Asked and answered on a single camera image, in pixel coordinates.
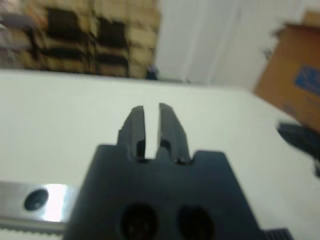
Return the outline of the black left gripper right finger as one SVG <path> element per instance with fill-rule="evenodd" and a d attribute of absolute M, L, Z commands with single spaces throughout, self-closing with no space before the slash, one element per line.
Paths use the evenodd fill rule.
<path fill-rule="evenodd" d="M 173 108 L 165 103 L 159 104 L 157 161 L 188 163 L 190 153 L 187 135 Z"/>

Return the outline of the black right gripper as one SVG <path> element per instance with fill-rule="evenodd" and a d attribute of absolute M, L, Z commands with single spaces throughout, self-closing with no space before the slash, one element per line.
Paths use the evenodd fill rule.
<path fill-rule="evenodd" d="M 289 145 L 314 158 L 314 174 L 320 178 L 320 134 L 307 126 L 285 122 L 280 122 L 276 129 Z"/>

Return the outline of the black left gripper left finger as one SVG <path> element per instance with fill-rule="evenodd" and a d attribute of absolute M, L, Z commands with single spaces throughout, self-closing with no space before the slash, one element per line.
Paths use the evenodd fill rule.
<path fill-rule="evenodd" d="M 142 105 L 133 107 L 118 131 L 118 146 L 125 147 L 128 154 L 135 160 L 145 158 L 146 126 L 145 112 Z"/>

